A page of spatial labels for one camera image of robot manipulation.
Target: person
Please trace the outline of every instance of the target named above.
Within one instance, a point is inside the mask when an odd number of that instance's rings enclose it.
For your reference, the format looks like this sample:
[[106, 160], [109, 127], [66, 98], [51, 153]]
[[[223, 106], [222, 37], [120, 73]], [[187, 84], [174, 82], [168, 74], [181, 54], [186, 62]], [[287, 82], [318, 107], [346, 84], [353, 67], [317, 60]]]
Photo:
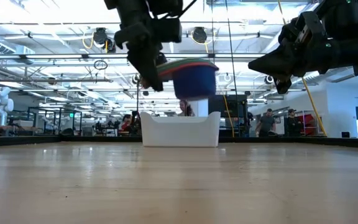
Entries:
[[121, 131], [125, 131], [131, 125], [132, 116], [130, 114], [125, 114], [122, 119]]
[[272, 109], [267, 109], [265, 115], [263, 115], [258, 124], [256, 125], [256, 136], [257, 137], [268, 137], [269, 131], [276, 131], [276, 124], [273, 117]]
[[302, 122], [295, 116], [294, 109], [288, 110], [288, 118], [287, 118], [287, 127], [288, 127], [288, 137], [300, 137]]
[[181, 100], [179, 104], [181, 113], [178, 116], [194, 116], [193, 109], [191, 109], [190, 104], [186, 100]]

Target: gray shirt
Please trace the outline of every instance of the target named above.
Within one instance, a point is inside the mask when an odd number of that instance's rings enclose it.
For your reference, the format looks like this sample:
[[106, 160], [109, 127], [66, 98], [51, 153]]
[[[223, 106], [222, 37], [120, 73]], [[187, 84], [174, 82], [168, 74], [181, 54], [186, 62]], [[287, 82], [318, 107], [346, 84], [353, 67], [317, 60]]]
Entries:
[[275, 123], [274, 117], [263, 116], [260, 118], [260, 131], [269, 132], [272, 130], [272, 126]]

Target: red object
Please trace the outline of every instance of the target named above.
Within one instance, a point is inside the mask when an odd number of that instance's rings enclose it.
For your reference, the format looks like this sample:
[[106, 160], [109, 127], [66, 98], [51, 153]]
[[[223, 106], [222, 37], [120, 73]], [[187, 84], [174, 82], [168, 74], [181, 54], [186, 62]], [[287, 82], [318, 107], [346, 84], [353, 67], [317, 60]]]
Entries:
[[124, 124], [121, 126], [121, 131], [125, 130], [128, 126], [129, 126], [128, 123], [124, 123]]
[[301, 129], [301, 132], [305, 133], [305, 136], [313, 136], [317, 134], [316, 126], [314, 125], [314, 117], [311, 114], [305, 114], [305, 120], [303, 120], [303, 116], [298, 116], [298, 119], [305, 124], [306, 129]]

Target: person in dark shirt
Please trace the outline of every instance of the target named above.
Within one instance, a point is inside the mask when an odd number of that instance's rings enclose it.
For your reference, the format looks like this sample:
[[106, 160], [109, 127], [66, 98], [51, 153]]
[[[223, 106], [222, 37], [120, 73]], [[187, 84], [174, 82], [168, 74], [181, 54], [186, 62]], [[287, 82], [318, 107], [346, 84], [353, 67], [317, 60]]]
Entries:
[[295, 116], [294, 109], [288, 110], [288, 118], [287, 118], [287, 130], [288, 130], [288, 137], [300, 137], [301, 136], [301, 129], [302, 129], [302, 122]]
[[276, 124], [272, 109], [267, 109], [266, 114], [260, 118], [255, 129], [258, 137], [268, 137], [269, 131], [276, 131]]

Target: cable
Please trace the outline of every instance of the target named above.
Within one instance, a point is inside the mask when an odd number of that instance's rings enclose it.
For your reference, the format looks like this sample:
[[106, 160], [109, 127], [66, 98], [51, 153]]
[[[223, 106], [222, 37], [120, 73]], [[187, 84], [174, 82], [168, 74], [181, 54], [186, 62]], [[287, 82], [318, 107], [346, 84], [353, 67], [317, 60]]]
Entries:
[[82, 44], [84, 45], [85, 48], [87, 48], [87, 49], [91, 49], [91, 48], [92, 48], [92, 46], [93, 46], [93, 37], [94, 37], [94, 32], [92, 33], [91, 46], [87, 46], [87, 45], [85, 44], [85, 33], [84, 33], [84, 36], [82, 37]]
[[[212, 13], [212, 32], [214, 33], [214, 1], [211, 1], [211, 13]], [[215, 38], [215, 34], [212, 35], [212, 52], [213, 53], [215, 53], [215, 41], [214, 41], [214, 38]], [[231, 121], [229, 107], [227, 105], [226, 96], [224, 94], [223, 94], [223, 100], [224, 100], [224, 105], [225, 105], [226, 110], [227, 110], [227, 115], [229, 116], [229, 121], [230, 121], [230, 126], [231, 126], [231, 136], [234, 138], [234, 126], [233, 126], [233, 122]]]
[[[277, 3], [278, 3], [278, 8], [280, 9], [281, 15], [282, 15], [282, 17], [283, 17], [283, 22], [284, 22], [284, 25], [285, 25], [285, 24], [287, 24], [287, 23], [285, 22], [285, 19], [284, 19], [283, 9], [282, 9], [282, 7], [281, 7], [281, 0], [277, 0]], [[322, 122], [321, 119], [320, 119], [320, 115], [318, 114], [317, 109], [316, 109], [316, 106], [314, 105], [313, 97], [311, 96], [311, 93], [310, 93], [310, 91], [309, 91], [308, 84], [306, 83], [306, 80], [305, 80], [303, 77], [302, 77], [302, 82], [303, 82], [303, 85], [304, 85], [305, 88], [306, 88], [306, 91], [308, 92], [308, 96], [309, 96], [309, 100], [310, 100], [311, 106], [313, 107], [313, 111], [314, 111], [315, 115], [317, 116], [317, 120], [318, 120], [318, 123], [319, 123], [319, 125], [320, 125], [320, 127], [321, 127], [321, 130], [323, 131], [324, 135], [325, 135], [326, 137], [328, 137], [327, 132], [326, 132], [326, 130], [325, 130], [325, 128], [324, 128], [323, 122]]]
[[226, 100], [226, 96], [225, 96], [225, 95], [223, 95], [223, 99], [224, 99], [224, 104], [226, 105], [227, 114], [229, 115], [229, 121], [230, 121], [230, 125], [231, 125], [231, 136], [234, 137], [233, 122], [231, 121], [230, 111], [229, 111], [229, 107], [227, 106], [227, 100]]
[[231, 41], [231, 29], [230, 29], [230, 20], [229, 20], [229, 6], [227, 6], [227, 0], [225, 0], [226, 3], [226, 12], [227, 12], [227, 26], [229, 28], [229, 37], [230, 37], [230, 52], [231, 52], [231, 65], [233, 69], [233, 81], [234, 81], [234, 90], [236, 92], [236, 110], [237, 110], [237, 125], [239, 128], [239, 137], [241, 137], [240, 134], [240, 117], [239, 117], [239, 97], [237, 94], [237, 84], [236, 84], [236, 71], [234, 69], [234, 57], [233, 57], [233, 44]]

